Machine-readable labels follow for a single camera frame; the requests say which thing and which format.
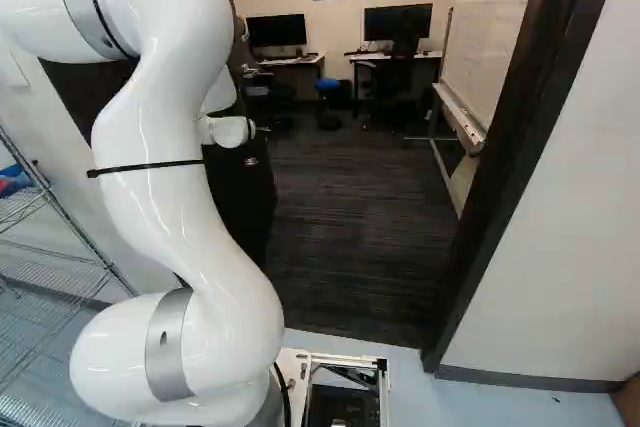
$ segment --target black cable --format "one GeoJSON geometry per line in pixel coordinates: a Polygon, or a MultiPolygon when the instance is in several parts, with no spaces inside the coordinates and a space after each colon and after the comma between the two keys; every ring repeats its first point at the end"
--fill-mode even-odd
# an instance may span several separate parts
{"type": "Polygon", "coordinates": [[[280,393],[282,393],[282,403],[284,404],[284,427],[291,427],[291,400],[289,399],[289,388],[284,381],[282,371],[278,367],[278,363],[274,362],[273,367],[278,377],[278,383],[280,384],[280,393]]]}
{"type": "Polygon", "coordinates": [[[182,165],[197,165],[204,164],[203,159],[199,160],[173,160],[171,162],[155,162],[153,164],[134,164],[134,165],[121,165],[119,167],[108,167],[106,169],[91,169],[87,170],[87,177],[95,179],[102,174],[113,174],[116,172],[129,172],[132,170],[148,170],[148,169],[162,169],[164,167],[180,167],[182,165]]]}

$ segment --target baseboard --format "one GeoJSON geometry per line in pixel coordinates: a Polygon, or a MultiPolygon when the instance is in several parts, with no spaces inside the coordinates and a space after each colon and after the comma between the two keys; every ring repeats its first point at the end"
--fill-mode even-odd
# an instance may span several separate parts
{"type": "Polygon", "coordinates": [[[534,375],[506,374],[503,372],[467,369],[465,367],[456,367],[444,364],[440,364],[433,375],[436,379],[454,380],[474,384],[596,394],[615,392],[624,385],[624,382],[622,381],[566,379],[561,377],[538,377],[534,375]]]}

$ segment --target whiteboard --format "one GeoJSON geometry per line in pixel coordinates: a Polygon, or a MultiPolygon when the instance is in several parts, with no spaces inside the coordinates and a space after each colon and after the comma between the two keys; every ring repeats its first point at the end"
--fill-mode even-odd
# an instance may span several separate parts
{"type": "Polygon", "coordinates": [[[442,81],[488,130],[528,0],[455,0],[442,81]]]}

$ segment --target cable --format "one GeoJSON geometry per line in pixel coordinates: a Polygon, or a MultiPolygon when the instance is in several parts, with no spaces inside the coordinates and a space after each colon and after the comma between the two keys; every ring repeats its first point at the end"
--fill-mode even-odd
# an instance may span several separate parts
{"type": "Polygon", "coordinates": [[[278,367],[278,363],[274,362],[273,367],[278,377],[278,383],[280,384],[280,392],[282,393],[282,403],[284,404],[284,427],[291,427],[291,400],[289,399],[289,389],[287,383],[284,381],[282,371],[278,367]]]}

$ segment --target desk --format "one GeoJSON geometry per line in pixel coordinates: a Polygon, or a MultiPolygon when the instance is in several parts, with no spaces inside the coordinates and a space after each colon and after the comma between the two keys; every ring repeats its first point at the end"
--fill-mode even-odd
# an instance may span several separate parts
{"type": "Polygon", "coordinates": [[[319,53],[314,57],[299,57],[297,59],[275,59],[258,62],[260,67],[269,69],[272,67],[313,67],[317,69],[317,77],[322,77],[322,67],[324,65],[324,53],[319,53]]]}
{"type": "MultiPolygon", "coordinates": [[[[365,53],[365,54],[356,54],[349,57],[349,63],[353,64],[353,83],[355,85],[355,102],[353,103],[353,118],[357,118],[360,112],[360,65],[362,62],[384,62],[385,60],[390,60],[391,56],[383,54],[381,52],[376,53],[365,53]]],[[[438,81],[438,68],[440,61],[442,60],[442,52],[441,51],[433,51],[427,54],[417,54],[414,58],[414,62],[423,62],[430,61],[434,62],[434,67],[436,67],[434,73],[433,82],[438,81]]]]}

